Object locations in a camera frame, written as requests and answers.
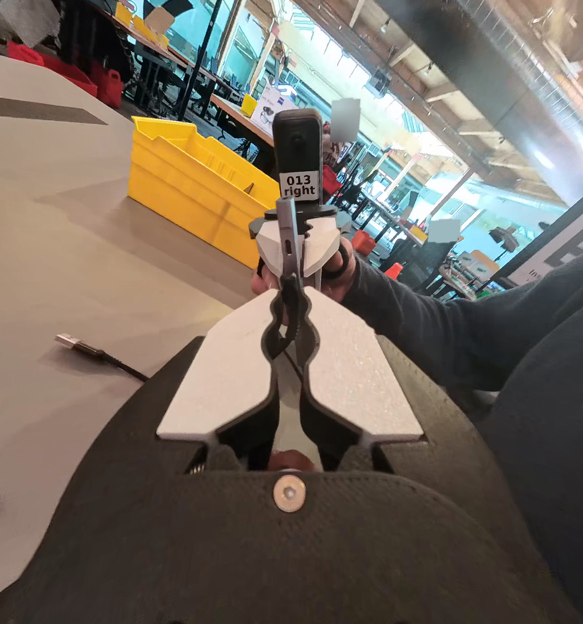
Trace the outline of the person's right forearm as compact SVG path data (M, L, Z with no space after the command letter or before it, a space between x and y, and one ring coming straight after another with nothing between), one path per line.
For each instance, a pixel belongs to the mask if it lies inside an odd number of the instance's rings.
M498 391L517 370L583 375L583 254L527 285L447 302L357 260L342 304L443 386Z

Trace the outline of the black white marker sign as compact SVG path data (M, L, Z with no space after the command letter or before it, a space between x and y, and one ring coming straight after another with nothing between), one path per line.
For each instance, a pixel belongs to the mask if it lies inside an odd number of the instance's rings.
M583 254L583 198L541 233L506 266L512 286L536 282Z

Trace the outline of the black pole stand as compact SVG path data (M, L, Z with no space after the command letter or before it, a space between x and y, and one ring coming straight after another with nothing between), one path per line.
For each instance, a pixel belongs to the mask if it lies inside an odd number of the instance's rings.
M209 40L211 38L211 34L213 32L213 28L214 28L214 25L216 23L218 12L219 12L219 9L220 9L222 3L223 3L223 1L215 1L213 11L212 11L211 16L209 18L208 27L207 27L207 29L205 31L205 35L203 37L201 46L199 48L198 55L196 57L196 62L195 62L194 68L192 70L192 74L190 75L190 80L187 83L185 93L183 94L183 96L180 99L180 106L179 106L179 111L178 111L178 115L177 115L177 121L179 121L179 122L183 121L186 109L188 108L189 99L190 99L191 94L193 92L193 88L194 88L194 85L195 85L198 73L200 72L200 69L201 69L201 66L202 66L202 62L203 62L203 58L204 58L204 54L205 54L205 52L207 50L207 47L208 47L208 44L209 44Z

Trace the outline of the red plastic crates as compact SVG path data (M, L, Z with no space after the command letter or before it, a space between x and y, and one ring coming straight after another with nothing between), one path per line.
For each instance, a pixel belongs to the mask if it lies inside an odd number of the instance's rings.
M12 41L7 43L7 56L50 69L115 110L118 110L122 104L124 83L119 72L106 69L98 62L93 61L90 74L85 74L83 70L59 58Z

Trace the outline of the person's right hand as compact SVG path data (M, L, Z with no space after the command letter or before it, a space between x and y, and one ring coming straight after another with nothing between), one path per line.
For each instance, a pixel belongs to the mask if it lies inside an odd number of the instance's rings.
M337 303L342 303L354 284L358 265L351 241L341 237L339 249L322 267L321 292ZM253 272L250 287L254 295L263 294L271 289L277 290L278 278L264 266L261 273L257 270Z

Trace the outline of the white printed box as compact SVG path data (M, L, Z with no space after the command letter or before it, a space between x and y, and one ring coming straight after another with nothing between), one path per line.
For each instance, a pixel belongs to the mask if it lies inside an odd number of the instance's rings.
M250 116L250 121L256 125L266 127L271 125L274 116L286 110L294 110L297 105L288 97L284 96L277 88L266 83L257 101L255 110Z

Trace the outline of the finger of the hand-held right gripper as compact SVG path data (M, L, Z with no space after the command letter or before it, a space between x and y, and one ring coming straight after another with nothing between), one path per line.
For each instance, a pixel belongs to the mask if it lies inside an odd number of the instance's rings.
M278 221L257 220L255 222L255 241L264 265L283 286L288 279L282 278L282 256Z
M313 284L326 263L339 250L341 230L336 218L312 218L302 224L304 242L302 252L303 284Z

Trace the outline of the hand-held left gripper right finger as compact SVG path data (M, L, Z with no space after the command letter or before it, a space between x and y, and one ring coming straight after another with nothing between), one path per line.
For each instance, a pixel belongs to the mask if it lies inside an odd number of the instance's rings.
M301 426L314 443L417 442L424 432L374 332L307 286L297 333Z

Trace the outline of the grey usb hub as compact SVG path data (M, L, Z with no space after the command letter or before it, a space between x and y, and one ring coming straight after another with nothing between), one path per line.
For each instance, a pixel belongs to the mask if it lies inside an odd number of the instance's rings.
M276 202L278 228L280 233L282 273L281 277L295 279L297 285L303 286L303 241L298 232L295 200L280 198Z

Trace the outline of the yellow plastic bin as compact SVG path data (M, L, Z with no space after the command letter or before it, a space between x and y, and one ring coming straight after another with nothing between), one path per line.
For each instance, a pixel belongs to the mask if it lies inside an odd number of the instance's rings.
M250 269L249 224L275 207L279 184L192 123L132 117L127 196Z

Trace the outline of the silver ventilation duct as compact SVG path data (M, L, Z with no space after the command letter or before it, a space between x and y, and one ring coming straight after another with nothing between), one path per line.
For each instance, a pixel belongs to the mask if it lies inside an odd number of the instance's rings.
M567 206L583 199L583 105L495 1L378 1Z

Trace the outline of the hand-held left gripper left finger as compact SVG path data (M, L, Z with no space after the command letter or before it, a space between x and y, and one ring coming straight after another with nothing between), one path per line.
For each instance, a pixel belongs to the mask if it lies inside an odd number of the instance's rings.
M265 403L273 382L263 339L280 293L266 291L209 330L157 427L160 439L213 442Z

